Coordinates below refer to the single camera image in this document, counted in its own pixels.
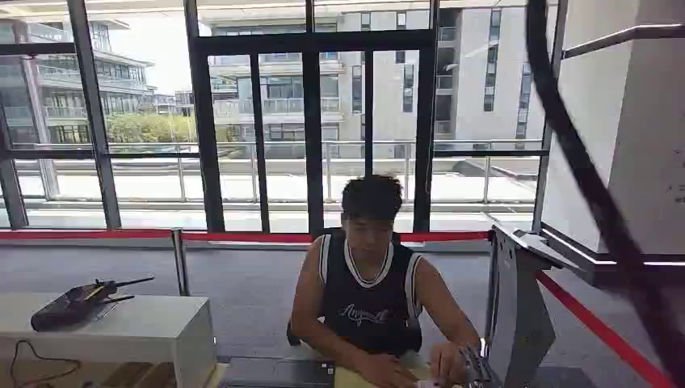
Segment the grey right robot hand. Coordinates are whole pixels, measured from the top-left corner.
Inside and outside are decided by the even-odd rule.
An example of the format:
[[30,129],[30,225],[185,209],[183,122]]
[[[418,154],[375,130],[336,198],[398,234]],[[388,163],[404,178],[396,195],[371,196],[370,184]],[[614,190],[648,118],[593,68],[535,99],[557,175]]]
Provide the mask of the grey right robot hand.
[[464,387],[468,388],[502,388],[498,376],[491,369],[488,361],[472,345],[460,348],[465,365]]

